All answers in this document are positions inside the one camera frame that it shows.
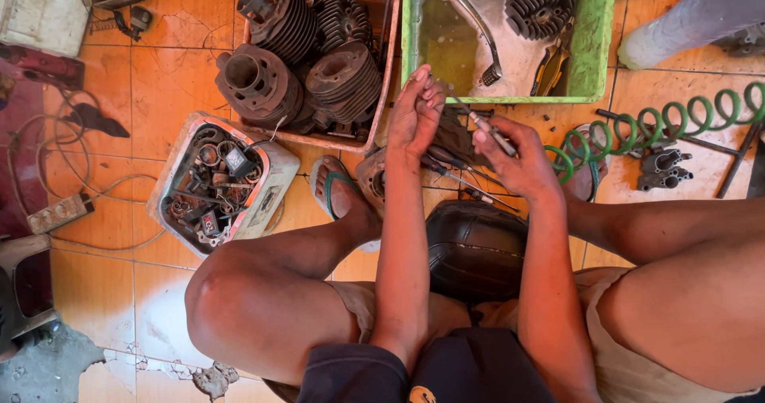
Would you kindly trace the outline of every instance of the green plastic basin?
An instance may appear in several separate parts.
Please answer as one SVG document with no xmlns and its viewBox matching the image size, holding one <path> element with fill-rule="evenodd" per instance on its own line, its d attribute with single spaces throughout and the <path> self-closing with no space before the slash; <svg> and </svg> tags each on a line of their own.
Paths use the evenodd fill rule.
<svg viewBox="0 0 765 403">
<path fill-rule="evenodd" d="M 415 71 L 418 0 L 402 2 L 402 85 Z M 571 37 L 571 59 L 566 94 L 549 97 L 461 97 L 466 103 L 592 103 L 606 89 L 608 46 L 614 0 L 576 0 L 576 23 Z"/>
</svg>

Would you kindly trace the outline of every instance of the person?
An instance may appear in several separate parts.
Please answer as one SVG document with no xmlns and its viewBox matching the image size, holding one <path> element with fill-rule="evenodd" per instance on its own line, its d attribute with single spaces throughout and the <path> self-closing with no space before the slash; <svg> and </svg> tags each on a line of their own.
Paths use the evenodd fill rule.
<svg viewBox="0 0 765 403">
<path fill-rule="evenodd" d="M 765 200 L 588 203 L 596 175 L 585 166 L 560 185 L 539 135 L 502 117 L 490 122 L 517 158 L 483 131 L 473 144 L 529 203 L 520 297 L 475 306 L 473 324 L 463 303 L 429 293 L 419 157 L 445 103 L 429 70 L 412 74 L 390 117 L 384 222 L 322 157 L 315 195 L 329 192 L 337 220 L 216 249 L 186 290 L 197 349 L 300 387 L 298 401 L 713 403 L 757 392 Z M 636 267 L 572 273 L 569 234 Z M 324 281 L 381 236 L 375 283 Z"/>
</svg>

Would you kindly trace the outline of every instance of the green coiled hose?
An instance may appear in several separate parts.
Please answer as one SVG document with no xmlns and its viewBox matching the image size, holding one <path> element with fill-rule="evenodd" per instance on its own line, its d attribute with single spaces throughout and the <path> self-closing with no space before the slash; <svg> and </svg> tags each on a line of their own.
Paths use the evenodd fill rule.
<svg viewBox="0 0 765 403">
<path fill-rule="evenodd" d="M 761 103 L 758 107 L 755 105 L 754 100 L 752 98 L 752 91 L 755 88 L 760 89 L 760 96 L 761 96 Z M 731 102 L 733 103 L 733 109 L 731 111 L 731 114 L 729 115 L 724 109 L 722 105 L 722 99 L 723 97 L 728 96 L 731 99 Z M 579 170 L 585 165 L 588 165 L 590 162 L 597 162 L 602 159 L 604 159 L 607 155 L 622 155 L 626 154 L 627 151 L 634 149 L 634 148 L 647 148 L 651 145 L 655 144 L 657 141 L 676 141 L 679 137 L 682 135 L 689 135 L 689 136 L 698 136 L 699 134 L 702 134 L 705 131 L 720 131 L 724 130 L 725 128 L 730 127 L 732 124 L 737 125 L 748 125 L 748 124 L 755 124 L 763 120 L 765 117 L 765 83 L 761 82 L 752 82 L 743 90 L 743 99 L 747 103 L 747 106 L 752 110 L 753 116 L 746 121 L 739 121 L 738 117 L 741 114 L 741 97 L 733 91 L 732 89 L 723 89 L 720 92 L 717 93 L 717 95 L 714 96 L 714 107 L 712 106 L 712 103 L 706 98 L 701 95 L 697 95 L 690 100 L 688 100 L 688 106 L 683 106 L 683 104 L 679 102 L 670 102 L 667 103 L 664 106 L 664 109 L 659 113 L 658 110 L 655 108 L 645 108 L 637 115 L 637 120 L 632 117 L 631 115 L 628 115 L 626 113 L 623 113 L 619 115 L 616 119 L 614 119 L 614 133 L 611 133 L 611 129 L 609 129 L 607 122 L 603 121 L 593 121 L 590 125 L 590 141 L 592 144 L 595 145 L 595 147 L 600 152 L 599 154 L 592 155 L 590 153 L 590 145 L 588 142 L 588 139 L 585 138 L 585 135 L 580 133 L 576 130 L 570 130 L 567 132 L 564 136 L 563 143 L 565 144 L 566 148 L 569 150 L 569 153 L 566 154 L 563 152 L 563 150 L 559 147 L 554 146 L 545 146 L 546 151 L 552 151 L 555 153 L 555 155 L 558 156 L 561 163 L 553 163 L 552 167 L 558 171 L 562 172 L 565 171 L 566 175 L 560 178 L 560 183 L 564 183 L 565 181 L 569 180 L 569 178 L 574 174 L 575 171 Z M 704 106 L 704 110 L 706 111 L 706 118 L 701 121 L 698 116 L 695 113 L 694 106 L 697 103 L 701 103 Z M 669 120 L 669 111 L 672 109 L 676 109 L 680 113 L 680 124 L 679 126 L 675 127 L 675 125 L 672 124 L 672 122 Z M 725 120 L 725 123 L 722 125 L 713 127 L 712 122 L 714 120 L 714 110 L 717 110 L 717 113 Z M 655 121 L 654 128 L 648 128 L 645 125 L 645 116 L 646 115 L 652 115 L 653 119 Z M 694 124 L 698 125 L 698 130 L 685 133 L 685 130 L 688 128 L 688 123 L 690 121 L 693 121 Z M 620 130 L 620 124 L 626 123 L 630 125 L 630 133 L 628 136 L 624 136 L 621 134 Z M 606 144 L 600 144 L 598 142 L 598 139 L 595 138 L 595 130 L 597 127 L 600 127 L 602 131 L 606 135 Z M 666 128 L 666 131 L 669 133 L 669 135 L 665 135 L 664 130 Z M 645 136 L 645 142 L 637 144 L 637 136 L 638 131 L 642 133 Z M 581 146 L 579 148 L 574 147 L 571 144 L 571 139 L 576 136 L 579 138 L 579 141 L 581 143 Z M 613 143 L 614 143 L 614 137 L 616 137 L 619 140 L 619 148 L 614 149 Z M 581 162 L 574 165 L 571 157 L 579 158 Z"/>
</svg>

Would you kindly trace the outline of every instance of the tiled floor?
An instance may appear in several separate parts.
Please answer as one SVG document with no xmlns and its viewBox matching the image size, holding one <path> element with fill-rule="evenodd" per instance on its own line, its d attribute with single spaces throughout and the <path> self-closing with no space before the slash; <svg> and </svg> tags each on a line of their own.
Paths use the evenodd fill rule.
<svg viewBox="0 0 765 403">
<path fill-rule="evenodd" d="M 711 98 L 722 88 L 742 92 L 746 84 L 765 76 L 765 57 L 732 59 L 713 46 L 680 53 L 656 69 L 631 72 L 619 68 L 615 55 L 623 34 L 662 14 L 676 1 L 617 1 L 607 88 L 599 102 L 499 106 L 497 111 L 531 124 L 544 143 L 557 145 L 567 130 L 597 119 L 596 108 L 636 115 L 647 105 L 661 108 L 666 102 L 686 102 L 693 95 Z M 235 0 L 149 0 L 142 5 L 155 14 L 155 23 L 140 42 L 131 43 L 115 31 L 86 37 L 80 53 L 87 65 L 86 89 L 97 96 L 108 116 L 119 120 L 131 133 L 130 139 L 115 139 L 96 131 L 85 136 L 94 187 L 102 190 L 130 173 L 157 176 L 189 112 L 204 110 L 220 117 L 236 117 L 213 82 L 217 73 L 215 57 L 230 51 L 242 37 L 243 22 L 234 12 L 234 4 Z M 395 64 L 398 67 L 400 60 L 396 59 Z M 397 91 L 398 80 L 390 98 Z M 46 91 L 45 99 L 45 108 L 50 112 L 60 100 L 52 90 Z M 551 120 L 545 121 L 543 115 L 549 115 Z M 555 132 L 550 131 L 553 126 L 557 127 Z M 745 131 L 745 127 L 733 127 L 707 137 L 738 148 Z M 384 136 L 379 140 L 384 143 Z M 363 158 L 300 144 L 284 146 L 301 158 L 301 175 L 294 178 L 287 192 L 284 214 L 275 231 L 329 222 L 314 201 L 304 174 L 323 154 L 339 156 L 351 172 Z M 693 160 L 684 163 L 697 176 L 693 182 L 672 191 L 638 193 L 634 191 L 636 161 L 617 157 L 598 193 L 598 202 L 711 199 L 731 158 L 688 144 L 683 144 L 683 151 L 694 154 Z M 753 152 L 741 166 L 728 199 L 745 197 L 752 156 Z M 79 166 L 84 164 L 82 154 L 71 154 L 70 159 Z M 62 170 L 61 164 L 59 155 L 51 155 L 48 175 L 58 193 L 70 195 L 79 183 Z M 453 180 L 423 172 L 422 181 L 427 212 L 442 200 L 457 198 L 459 185 Z M 500 186 L 477 182 L 493 193 L 506 193 Z M 113 194 L 146 200 L 152 186 L 150 180 L 136 179 L 121 184 Z M 507 199 L 525 208 L 522 200 Z M 95 207 L 95 213 L 55 235 L 102 248 L 121 248 L 144 242 L 158 232 L 159 226 L 148 218 L 142 204 L 100 198 Z M 571 261 L 573 269 L 627 265 L 623 259 L 574 238 Z M 109 362 L 92 367 L 81 377 L 81 401 L 206 401 L 178 373 L 186 372 L 186 368 L 206 368 L 211 363 L 191 345 L 186 333 L 183 296 L 187 281 L 200 265 L 196 256 L 165 234 L 150 245 L 126 252 L 56 242 L 52 263 L 55 304 L 63 319 L 97 345 L 115 351 L 107 357 Z M 373 280 L 376 266 L 376 254 L 356 251 L 338 266 L 333 279 Z M 247 376 L 233 384 L 220 401 L 277 401 L 261 381 Z"/>
</svg>

